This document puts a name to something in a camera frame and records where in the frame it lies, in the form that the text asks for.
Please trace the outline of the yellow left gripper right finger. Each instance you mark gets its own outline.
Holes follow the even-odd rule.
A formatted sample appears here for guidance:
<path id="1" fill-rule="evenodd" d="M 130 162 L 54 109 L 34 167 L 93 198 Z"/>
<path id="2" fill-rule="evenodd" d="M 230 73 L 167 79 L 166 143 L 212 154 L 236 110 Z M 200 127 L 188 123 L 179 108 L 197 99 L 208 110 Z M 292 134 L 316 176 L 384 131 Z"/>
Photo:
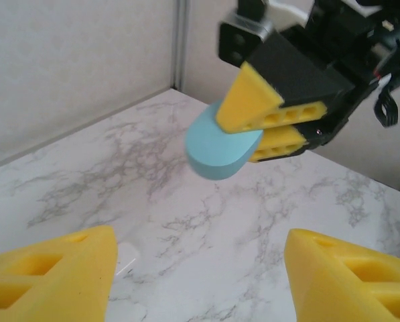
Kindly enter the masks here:
<path id="1" fill-rule="evenodd" d="M 284 260 L 297 321 L 400 321 L 400 258 L 292 229 Z"/>

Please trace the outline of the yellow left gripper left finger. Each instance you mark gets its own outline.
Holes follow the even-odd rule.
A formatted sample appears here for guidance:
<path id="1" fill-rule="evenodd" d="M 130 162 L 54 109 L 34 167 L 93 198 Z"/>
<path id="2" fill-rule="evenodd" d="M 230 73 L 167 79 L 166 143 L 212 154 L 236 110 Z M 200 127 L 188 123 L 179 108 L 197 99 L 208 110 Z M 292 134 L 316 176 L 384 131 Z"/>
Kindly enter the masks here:
<path id="1" fill-rule="evenodd" d="M 0 253 L 0 321 L 104 321 L 117 255 L 109 225 Z"/>

